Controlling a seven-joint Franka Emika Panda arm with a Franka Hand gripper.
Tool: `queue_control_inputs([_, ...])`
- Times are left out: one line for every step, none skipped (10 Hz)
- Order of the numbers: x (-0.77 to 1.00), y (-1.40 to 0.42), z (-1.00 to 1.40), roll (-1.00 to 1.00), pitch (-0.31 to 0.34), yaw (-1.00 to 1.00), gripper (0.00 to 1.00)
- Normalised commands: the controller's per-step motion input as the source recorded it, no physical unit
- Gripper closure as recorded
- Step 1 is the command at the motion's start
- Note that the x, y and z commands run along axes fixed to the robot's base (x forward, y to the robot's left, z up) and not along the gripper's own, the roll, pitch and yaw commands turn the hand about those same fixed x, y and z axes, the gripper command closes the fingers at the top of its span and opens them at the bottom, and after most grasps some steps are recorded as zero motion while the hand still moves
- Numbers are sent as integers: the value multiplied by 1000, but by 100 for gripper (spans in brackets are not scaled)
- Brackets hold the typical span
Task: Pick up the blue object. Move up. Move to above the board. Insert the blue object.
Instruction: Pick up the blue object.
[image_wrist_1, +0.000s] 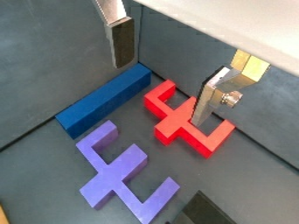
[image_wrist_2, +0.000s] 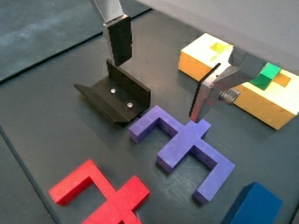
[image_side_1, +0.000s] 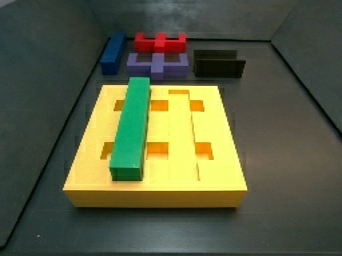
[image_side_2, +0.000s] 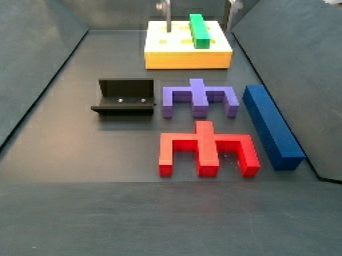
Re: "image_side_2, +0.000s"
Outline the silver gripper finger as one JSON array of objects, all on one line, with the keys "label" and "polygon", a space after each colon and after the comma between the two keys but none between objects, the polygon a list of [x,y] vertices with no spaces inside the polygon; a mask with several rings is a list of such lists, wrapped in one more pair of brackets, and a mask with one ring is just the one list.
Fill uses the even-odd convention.
[{"label": "silver gripper finger", "polygon": [[227,30],[231,30],[234,16],[238,11],[243,8],[242,0],[227,0],[230,4],[229,17],[227,17]]},{"label": "silver gripper finger", "polygon": [[171,0],[161,0],[157,3],[157,9],[163,12],[166,16],[166,25],[167,32],[171,32],[173,24],[171,24]]}]

